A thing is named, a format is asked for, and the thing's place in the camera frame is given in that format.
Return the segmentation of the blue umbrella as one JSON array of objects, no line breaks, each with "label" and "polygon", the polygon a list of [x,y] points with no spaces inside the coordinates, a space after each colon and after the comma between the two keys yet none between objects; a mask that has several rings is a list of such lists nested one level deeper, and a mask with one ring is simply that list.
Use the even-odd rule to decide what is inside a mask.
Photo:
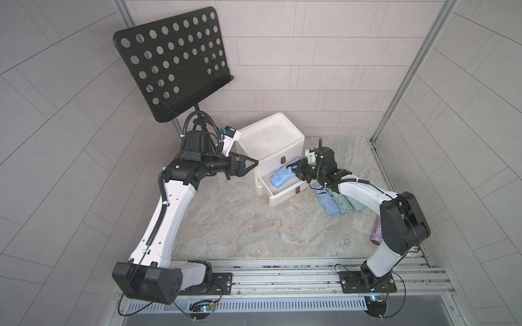
[{"label": "blue umbrella", "polygon": [[333,197],[328,193],[326,188],[323,189],[314,189],[315,195],[318,199],[319,204],[322,206],[325,213],[334,217],[341,214],[341,211],[334,201]]},{"label": "blue umbrella", "polygon": [[[289,164],[294,163],[296,161],[300,161],[300,158],[291,161]],[[270,177],[270,182],[276,189],[279,189],[281,186],[283,186],[284,183],[288,182],[294,177],[295,174],[293,173],[293,169],[288,168],[287,165],[285,165],[283,167],[278,168],[273,173],[273,175]]]}]

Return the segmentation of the white three-drawer cabinet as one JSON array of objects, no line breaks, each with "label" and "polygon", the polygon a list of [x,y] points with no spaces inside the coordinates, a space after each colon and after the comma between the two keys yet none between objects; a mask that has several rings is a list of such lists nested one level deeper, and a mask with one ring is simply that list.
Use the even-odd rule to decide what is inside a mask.
[{"label": "white three-drawer cabinet", "polygon": [[275,187],[270,178],[277,169],[285,168],[303,154],[305,137],[283,114],[276,113],[239,130],[237,150],[258,160],[258,166],[247,174],[259,196],[269,198],[269,206],[277,206],[308,187],[297,177]]}]

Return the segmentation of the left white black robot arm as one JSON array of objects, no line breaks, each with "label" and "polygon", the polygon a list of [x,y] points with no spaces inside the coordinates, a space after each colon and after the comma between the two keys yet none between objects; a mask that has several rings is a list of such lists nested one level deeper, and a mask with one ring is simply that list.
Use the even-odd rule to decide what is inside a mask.
[{"label": "left white black robot arm", "polygon": [[173,160],[159,174],[159,203],[144,237],[112,277],[130,299],[172,304],[186,290],[205,293],[212,285],[212,265],[198,260],[172,261],[173,244],[185,211],[205,177],[217,173],[243,177],[258,160],[237,153]]}]

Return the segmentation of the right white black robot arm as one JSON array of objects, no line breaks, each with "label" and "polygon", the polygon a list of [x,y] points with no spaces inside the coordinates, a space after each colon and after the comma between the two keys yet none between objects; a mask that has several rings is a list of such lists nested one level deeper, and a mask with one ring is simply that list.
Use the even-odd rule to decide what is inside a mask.
[{"label": "right white black robot arm", "polygon": [[315,148],[287,167],[301,181],[317,181],[320,187],[353,198],[379,215],[383,240],[361,265],[361,279],[367,289],[383,281],[410,249],[418,247],[431,235],[420,204],[412,193],[381,189],[339,168],[334,151],[328,147]]}]

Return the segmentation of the green folded umbrella left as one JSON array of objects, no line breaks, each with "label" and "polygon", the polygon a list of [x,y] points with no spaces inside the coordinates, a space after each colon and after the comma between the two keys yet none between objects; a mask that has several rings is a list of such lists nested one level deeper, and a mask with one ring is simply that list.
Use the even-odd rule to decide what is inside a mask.
[{"label": "green folded umbrella left", "polygon": [[330,189],[328,189],[328,193],[332,197],[334,203],[337,205],[341,215],[348,214],[353,211],[353,206],[344,195],[334,192]]}]

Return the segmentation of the green folded umbrella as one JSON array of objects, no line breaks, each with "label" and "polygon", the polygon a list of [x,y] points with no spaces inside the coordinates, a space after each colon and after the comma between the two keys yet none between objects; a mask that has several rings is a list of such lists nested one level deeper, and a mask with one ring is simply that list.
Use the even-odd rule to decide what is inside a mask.
[{"label": "green folded umbrella", "polygon": [[357,201],[352,197],[345,196],[345,199],[352,206],[352,209],[356,212],[362,212],[366,209],[366,205],[363,205],[361,202]]},{"label": "green folded umbrella", "polygon": [[337,205],[341,215],[348,214],[353,211],[353,206],[344,195],[334,192],[330,189],[328,189],[328,193],[332,197],[334,203]]}]

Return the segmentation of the green folded umbrella right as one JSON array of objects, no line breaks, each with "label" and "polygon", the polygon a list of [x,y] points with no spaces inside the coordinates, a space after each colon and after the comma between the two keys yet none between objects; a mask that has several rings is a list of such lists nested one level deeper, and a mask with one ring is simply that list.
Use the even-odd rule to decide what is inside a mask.
[{"label": "green folded umbrella right", "polygon": [[366,209],[366,205],[363,205],[361,202],[357,201],[352,197],[345,196],[345,199],[352,206],[352,209],[356,212],[362,212]]}]

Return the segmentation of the purple glitter bottle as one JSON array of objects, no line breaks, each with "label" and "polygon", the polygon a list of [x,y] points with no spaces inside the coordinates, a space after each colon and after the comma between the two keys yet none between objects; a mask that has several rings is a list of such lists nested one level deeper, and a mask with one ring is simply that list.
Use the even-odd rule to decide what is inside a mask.
[{"label": "purple glitter bottle", "polygon": [[382,241],[383,241],[382,226],[381,226],[381,218],[379,217],[376,222],[375,230],[374,230],[372,238],[371,238],[371,243],[373,243],[374,245],[380,245],[382,243]]}]

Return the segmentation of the black perforated music stand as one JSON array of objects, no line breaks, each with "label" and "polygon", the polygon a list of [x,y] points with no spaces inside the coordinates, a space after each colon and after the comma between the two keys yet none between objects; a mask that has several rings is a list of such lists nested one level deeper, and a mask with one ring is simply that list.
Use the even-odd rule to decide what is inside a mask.
[{"label": "black perforated music stand", "polygon": [[188,114],[175,160],[221,155],[221,128],[199,107],[234,79],[216,9],[206,7],[118,31],[113,41],[157,122]]}]

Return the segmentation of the right circuit board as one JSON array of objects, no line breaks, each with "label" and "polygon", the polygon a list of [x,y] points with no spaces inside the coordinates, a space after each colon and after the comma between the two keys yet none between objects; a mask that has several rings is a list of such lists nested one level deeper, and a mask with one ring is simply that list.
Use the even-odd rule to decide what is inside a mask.
[{"label": "right circuit board", "polygon": [[387,312],[387,301],[382,296],[366,296],[366,311],[365,313],[372,318],[381,319]]}]

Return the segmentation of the circuit board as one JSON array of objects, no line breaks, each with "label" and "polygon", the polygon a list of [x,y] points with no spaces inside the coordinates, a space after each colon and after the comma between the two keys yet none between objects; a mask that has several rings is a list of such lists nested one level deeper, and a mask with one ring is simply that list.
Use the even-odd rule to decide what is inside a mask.
[{"label": "circuit board", "polygon": [[217,303],[215,300],[201,300],[190,304],[188,315],[194,321],[203,321],[215,311]]},{"label": "circuit board", "polygon": [[366,296],[366,311],[365,313],[372,318],[381,319],[387,312],[387,301],[382,296]]}]

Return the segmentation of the left circuit board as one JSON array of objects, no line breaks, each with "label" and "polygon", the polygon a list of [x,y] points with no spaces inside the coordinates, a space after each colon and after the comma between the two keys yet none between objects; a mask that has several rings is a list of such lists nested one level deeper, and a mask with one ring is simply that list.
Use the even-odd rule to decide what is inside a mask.
[{"label": "left circuit board", "polygon": [[215,300],[201,300],[190,304],[188,315],[194,321],[203,321],[215,311],[217,303]]}]

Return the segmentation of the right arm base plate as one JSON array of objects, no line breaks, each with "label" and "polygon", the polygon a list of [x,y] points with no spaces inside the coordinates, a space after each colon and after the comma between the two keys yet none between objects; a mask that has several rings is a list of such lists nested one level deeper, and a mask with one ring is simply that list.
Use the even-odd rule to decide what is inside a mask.
[{"label": "right arm base plate", "polygon": [[375,278],[361,271],[338,272],[343,293],[396,293],[397,286],[392,273]]}]

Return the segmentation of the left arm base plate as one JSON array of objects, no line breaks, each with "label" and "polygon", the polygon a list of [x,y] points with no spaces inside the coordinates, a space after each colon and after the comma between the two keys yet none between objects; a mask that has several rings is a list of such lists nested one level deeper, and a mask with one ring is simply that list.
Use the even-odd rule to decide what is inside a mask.
[{"label": "left arm base plate", "polygon": [[206,277],[200,285],[191,286],[179,293],[180,296],[219,296],[230,295],[232,273],[213,273],[212,278]]}]

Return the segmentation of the aluminium mounting rail frame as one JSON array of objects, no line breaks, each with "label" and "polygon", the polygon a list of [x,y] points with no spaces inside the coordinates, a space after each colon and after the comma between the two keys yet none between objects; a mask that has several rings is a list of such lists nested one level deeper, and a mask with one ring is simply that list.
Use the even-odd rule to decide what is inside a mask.
[{"label": "aluminium mounting rail frame", "polygon": [[366,296],[382,296],[386,315],[405,316],[406,305],[421,296],[440,296],[443,310],[454,325],[471,321],[457,296],[447,272],[431,267],[423,256],[403,259],[391,273],[396,293],[343,293],[338,272],[361,271],[361,259],[226,259],[209,261],[213,273],[232,273],[230,295],[178,296],[172,304],[127,298],[123,293],[118,313],[123,317],[140,312],[166,311],[188,315],[190,304],[215,300],[218,312],[306,312],[366,311]]}]

